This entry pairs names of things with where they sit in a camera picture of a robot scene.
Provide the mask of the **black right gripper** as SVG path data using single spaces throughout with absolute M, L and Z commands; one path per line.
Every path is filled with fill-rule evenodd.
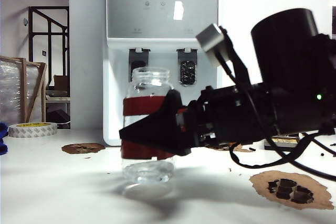
M 145 117 L 119 131 L 122 156 L 185 156 L 191 147 L 251 144 L 278 134 L 271 90 L 264 83 L 244 90 L 208 86 L 186 107 L 176 90 L 125 98 L 123 116 L 136 115 Z

